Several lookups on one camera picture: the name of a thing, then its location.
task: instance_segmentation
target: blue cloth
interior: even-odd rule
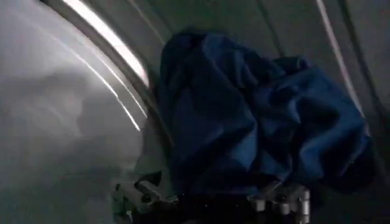
[[[349,191],[373,175],[359,111],[302,58],[181,33],[163,50],[157,99],[179,194],[253,194],[265,175]]]

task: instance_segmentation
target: crumpled blue garment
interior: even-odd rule
[[[179,194],[253,194],[265,175],[351,191],[373,176],[360,112],[302,58],[270,60],[220,34],[180,33],[160,75]]]

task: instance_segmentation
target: blue fabric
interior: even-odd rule
[[[270,60],[223,35],[181,33],[163,50],[157,99],[180,194],[252,194],[263,175],[349,191],[372,176],[359,111],[302,58]]]

